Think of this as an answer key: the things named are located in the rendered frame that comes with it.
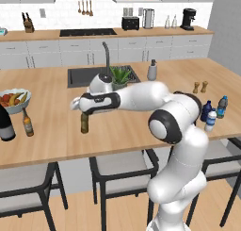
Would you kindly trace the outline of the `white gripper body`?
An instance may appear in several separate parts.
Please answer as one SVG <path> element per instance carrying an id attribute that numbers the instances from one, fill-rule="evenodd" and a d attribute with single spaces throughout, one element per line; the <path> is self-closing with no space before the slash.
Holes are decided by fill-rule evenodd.
<path id="1" fill-rule="evenodd" d="M 70 102 L 70 109 L 71 110 L 80 110 L 81 109 L 81 107 L 80 107 L 80 100 L 81 100 L 80 96 L 75 97 L 74 99 L 72 99 L 72 101 Z"/>

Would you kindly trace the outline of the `olive glass bottle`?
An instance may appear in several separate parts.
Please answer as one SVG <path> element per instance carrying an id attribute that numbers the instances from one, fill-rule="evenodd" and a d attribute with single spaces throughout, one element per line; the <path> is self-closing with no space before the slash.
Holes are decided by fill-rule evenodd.
<path id="1" fill-rule="evenodd" d="M 81 114 L 81 132 L 83 134 L 88 133 L 88 115 L 85 113 Z"/>

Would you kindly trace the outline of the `dark sink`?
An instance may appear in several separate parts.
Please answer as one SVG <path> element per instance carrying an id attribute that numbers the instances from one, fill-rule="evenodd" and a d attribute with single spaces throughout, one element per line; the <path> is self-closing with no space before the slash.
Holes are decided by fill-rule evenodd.
<path id="1" fill-rule="evenodd" d="M 128 75 L 129 83 L 137 83 L 140 81 L 137 74 L 134 72 L 130 65 L 122 65 L 120 68 L 126 72 L 130 71 Z M 91 67 L 91 68 L 78 68 L 68 70 L 68 87 L 81 88 L 87 87 L 91 80 L 97 74 L 105 74 L 106 67 Z"/>

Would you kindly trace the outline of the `green potted plant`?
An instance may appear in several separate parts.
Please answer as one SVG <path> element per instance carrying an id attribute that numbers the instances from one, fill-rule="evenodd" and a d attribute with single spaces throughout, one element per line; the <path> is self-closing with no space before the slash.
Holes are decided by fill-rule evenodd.
<path id="1" fill-rule="evenodd" d="M 129 74 L 131 71 L 126 67 L 114 67 L 110 68 L 110 71 L 113 75 L 113 90 L 123 89 L 127 86 L 127 82 L 129 81 Z"/>

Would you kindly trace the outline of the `brown beer bottle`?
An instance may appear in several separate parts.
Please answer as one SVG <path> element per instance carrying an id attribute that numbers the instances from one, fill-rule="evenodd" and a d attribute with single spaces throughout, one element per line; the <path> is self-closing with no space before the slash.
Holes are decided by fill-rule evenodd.
<path id="1" fill-rule="evenodd" d="M 28 137 L 32 137 L 34 135 L 34 130 L 31 123 L 31 119 L 27 115 L 26 109 L 24 107 L 22 108 L 22 111 L 23 111 L 23 123 L 24 123 L 25 133 Z"/>

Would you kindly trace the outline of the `dark grey tap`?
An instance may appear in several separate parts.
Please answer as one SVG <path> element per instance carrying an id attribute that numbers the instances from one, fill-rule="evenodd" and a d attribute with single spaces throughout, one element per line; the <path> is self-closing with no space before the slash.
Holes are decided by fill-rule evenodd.
<path id="1" fill-rule="evenodd" d="M 102 45 L 105 49 L 105 59 L 106 59 L 106 77 L 107 79 L 112 82 L 112 78 L 110 75 L 110 56 L 109 56 L 109 49 L 105 41 L 102 42 Z"/>

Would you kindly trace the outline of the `white fruit bowl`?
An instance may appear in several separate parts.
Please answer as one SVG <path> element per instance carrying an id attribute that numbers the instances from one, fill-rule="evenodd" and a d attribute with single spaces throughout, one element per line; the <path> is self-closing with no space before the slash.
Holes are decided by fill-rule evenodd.
<path id="1" fill-rule="evenodd" d="M 4 91 L 0 91 L 0 96 L 4 96 L 5 94 L 9 94 L 9 93 L 19 93 L 21 92 L 22 95 L 20 95 L 18 97 L 19 100 L 21 100 L 24 96 L 26 96 L 25 101 L 23 103 L 20 103 L 16 106 L 11 106 L 11 107 L 6 107 L 6 111 L 9 114 L 17 114 L 20 113 L 22 111 L 23 107 L 27 107 L 29 104 L 29 101 L 31 99 L 32 93 L 29 90 L 25 90 L 25 89 L 12 89 L 12 90 L 4 90 Z"/>

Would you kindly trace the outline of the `grey base cupboards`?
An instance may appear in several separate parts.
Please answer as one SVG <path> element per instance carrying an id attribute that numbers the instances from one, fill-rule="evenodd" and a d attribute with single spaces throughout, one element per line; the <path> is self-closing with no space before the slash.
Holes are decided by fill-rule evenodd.
<path id="1" fill-rule="evenodd" d="M 212 36 L 0 42 L 0 70 L 98 65 L 208 56 Z"/>

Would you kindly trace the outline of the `black hob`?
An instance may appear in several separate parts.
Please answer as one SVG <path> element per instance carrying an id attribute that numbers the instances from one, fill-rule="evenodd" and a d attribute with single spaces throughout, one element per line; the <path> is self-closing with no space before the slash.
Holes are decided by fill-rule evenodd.
<path id="1" fill-rule="evenodd" d="M 113 28 L 62 29 L 59 37 L 117 35 Z"/>

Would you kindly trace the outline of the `dark wine bottle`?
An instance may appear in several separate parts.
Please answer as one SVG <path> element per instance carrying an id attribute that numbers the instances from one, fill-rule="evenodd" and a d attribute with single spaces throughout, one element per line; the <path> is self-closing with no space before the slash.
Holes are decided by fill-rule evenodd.
<path id="1" fill-rule="evenodd" d="M 11 119 L 6 109 L 0 105 L 0 139 L 10 141 L 16 137 Z"/>

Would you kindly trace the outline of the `black chair grey seat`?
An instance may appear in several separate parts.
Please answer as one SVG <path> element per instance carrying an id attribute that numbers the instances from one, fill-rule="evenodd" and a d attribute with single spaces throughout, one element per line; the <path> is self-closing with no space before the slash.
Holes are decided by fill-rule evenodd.
<path id="1" fill-rule="evenodd" d="M 98 204 L 100 185 L 101 226 L 106 231 L 106 200 L 147 191 L 148 182 L 157 175 L 158 157 L 153 149 L 88 159 L 92 177 L 94 204 Z"/>
<path id="2" fill-rule="evenodd" d="M 43 211 L 50 231 L 56 231 L 49 207 L 51 190 L 59 190 L 68 208 L 57 162 L 0 170 L 0 218 Z"/>
<path id="3" fill-rule="evenodd" d="M 220 140 L 212 140 L 209 142 L 209 149 L 201 169 L 208 181 L 236 177 L 233 191 L 219 224 L 220 227 L 225 225 L 241 186 L 241 165 L 239 164 L 241 161 L 241 140 L 229 138 L 229 141 L 239 149 L 240 153 L 233 156 Z"/>

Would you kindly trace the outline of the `grey soap dispenser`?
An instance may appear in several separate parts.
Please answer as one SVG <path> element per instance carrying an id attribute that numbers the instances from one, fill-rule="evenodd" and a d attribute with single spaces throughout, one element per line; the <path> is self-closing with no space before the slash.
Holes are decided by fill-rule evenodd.
<path id="1" fill-rule="evenodd" d="M 148 69 L 147 78 L 150 81 L 154 81 L 156 79 L 156 75 L 157 75 L 157 65 L 156 65 L 156 61 L 153 59 Z"/>

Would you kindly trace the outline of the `wooden knife block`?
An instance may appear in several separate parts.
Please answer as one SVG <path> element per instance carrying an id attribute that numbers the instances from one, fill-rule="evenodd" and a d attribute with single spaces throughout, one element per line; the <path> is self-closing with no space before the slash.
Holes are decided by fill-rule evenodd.
<path id="1" fill-rule="evenodd" d="M 24 21 L 24 29 L 26 33 L 33 33 L 35 28 L 33 26 L 32 20 L 29 18 L 28 13 L 22 13 L 23 21 Z"/>

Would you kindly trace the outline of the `black toaster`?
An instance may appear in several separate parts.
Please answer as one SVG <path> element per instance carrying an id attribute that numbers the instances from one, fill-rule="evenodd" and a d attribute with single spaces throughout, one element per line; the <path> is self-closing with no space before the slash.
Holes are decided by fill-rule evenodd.
<path id="1" fill-rule="evenodd" d="M 123 17 L 121 20 L 121 28 L 127 30 L 139 30 L 139 18 L 138 17 Z"/>

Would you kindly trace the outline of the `silver canister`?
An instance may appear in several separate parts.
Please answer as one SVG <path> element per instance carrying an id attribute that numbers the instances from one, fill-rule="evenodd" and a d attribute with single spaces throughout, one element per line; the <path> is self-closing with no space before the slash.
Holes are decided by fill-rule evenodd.
<path id="1" fill-rule="evenodd" d="M 145 29 L 153 28 L 154 10 L 152 8 L 143 9 L 142 27 Z"/>

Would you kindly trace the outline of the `dark blue plastic bottle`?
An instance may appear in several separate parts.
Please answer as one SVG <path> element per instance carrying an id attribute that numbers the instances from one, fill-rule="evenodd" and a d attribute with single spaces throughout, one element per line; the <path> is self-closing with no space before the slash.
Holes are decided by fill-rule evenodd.
<path id="1" fill-rule="evenodd" d="M 206 122 L 208 113 L 212 110 L 211 101 L 208 100 L 207 103 L 203 106 L 201 112 L 201 121 Z"/>

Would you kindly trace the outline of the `white plastic bottle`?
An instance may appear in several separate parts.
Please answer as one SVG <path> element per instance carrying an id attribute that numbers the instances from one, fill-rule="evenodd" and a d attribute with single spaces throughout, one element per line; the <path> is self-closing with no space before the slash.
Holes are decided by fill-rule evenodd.
<path id="1" fill-rule="evenodd" d="M 204 127 L 204 130 L 206 132 L 211 132 L 213 130 L 213 127 L 216 122 L 216 118 L 217 118 L 217 113 L 216 113 L 216 110 L 213 108 L 207 115 L 207 119 Z"/>

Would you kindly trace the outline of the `black coffee machine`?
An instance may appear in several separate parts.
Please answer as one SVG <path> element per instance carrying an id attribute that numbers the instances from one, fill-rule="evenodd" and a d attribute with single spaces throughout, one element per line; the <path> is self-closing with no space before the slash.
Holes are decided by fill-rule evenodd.
<path id="1" fill-rule="evenodd" d="M 188 31 L 193 31 L 194 27 L 191 25 L 191 22 L 195 19 L 196 10 L 193 8 L 185 8 L 183 10 L 183 20 L 180 28 Z"/>

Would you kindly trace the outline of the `clear blue-capped plastic bottle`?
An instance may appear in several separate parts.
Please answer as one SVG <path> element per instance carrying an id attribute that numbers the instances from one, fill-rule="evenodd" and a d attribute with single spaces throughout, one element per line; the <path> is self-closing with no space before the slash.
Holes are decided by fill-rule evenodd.
<path id="1" fill-rule="evenodd" d="M 224 117 L 226 108 L 228 106 L 228 97 L 224 95 L 218 102 L 217 105 L 217 117 L 222 119 Z"/>

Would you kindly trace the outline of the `white wall shelf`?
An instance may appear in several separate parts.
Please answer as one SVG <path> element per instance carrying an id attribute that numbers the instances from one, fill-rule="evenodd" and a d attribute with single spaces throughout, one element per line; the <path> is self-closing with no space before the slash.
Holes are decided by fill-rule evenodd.
<path id="1" fill-rule="evenodd" d="M 114 3 L 126 3 L 126 4 L 134 4 L 134 3 L 159 3 L 161 0 L 112 0 Z"/>

